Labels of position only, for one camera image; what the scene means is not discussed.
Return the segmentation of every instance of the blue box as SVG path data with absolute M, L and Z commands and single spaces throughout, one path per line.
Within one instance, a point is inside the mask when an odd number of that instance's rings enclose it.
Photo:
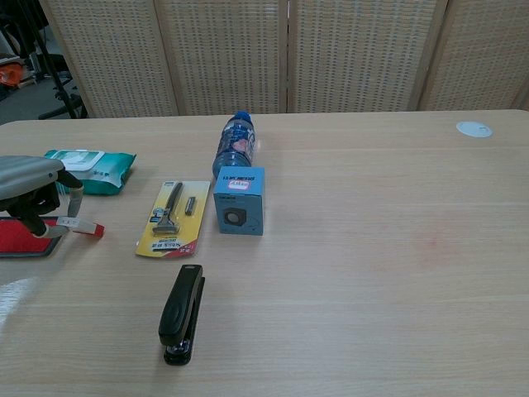
M 222 167 L 213 198 L 221 233 L 263 235 L 264 168 Z

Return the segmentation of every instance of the yellow razor package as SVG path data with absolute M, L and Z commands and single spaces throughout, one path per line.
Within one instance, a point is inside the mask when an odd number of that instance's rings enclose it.
M 197 249 L 208 191 L 208 181 L 164 182 L 136 254 L 154 258 L 192 255 Z

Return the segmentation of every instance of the wooden table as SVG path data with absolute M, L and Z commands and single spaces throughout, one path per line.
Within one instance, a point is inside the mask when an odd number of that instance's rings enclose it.
M 135 243 L 165 179 L 210 179 L 227 117 L 16 122 L 0 154 L 137 152 L 105 225 L 44 260 L 2 261 L 0 395 L 529 395 L 529 112 L 255 116 L 262 237 L 195 257 Z M 489 139 L 457 132 L 485 122 Z M 180 266 L 204 266 L 193 358 L 157 328 Z

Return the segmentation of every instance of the plastic water bottle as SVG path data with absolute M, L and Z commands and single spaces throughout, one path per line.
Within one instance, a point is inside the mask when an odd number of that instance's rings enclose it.
M 212 167 L 215 179 L 223 166 L 251 167 L 254 145 L 255 132 L 250 114 L 243 111 L 235 113 L 222 130 Z

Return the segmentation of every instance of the razor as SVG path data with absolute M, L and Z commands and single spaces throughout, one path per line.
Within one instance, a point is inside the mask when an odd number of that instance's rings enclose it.
M 180 199 L 180 194 L 182 193 L 182 182 L 178 182 L 174 187 L 173 191 L 167 199 L 167 204 L 165 205 L 164 214 L 160 221 L 152 228 L 154 234 L 176 234 L 179 232 L 180 226 L 171 220 L 171 213 L 176 207 Z

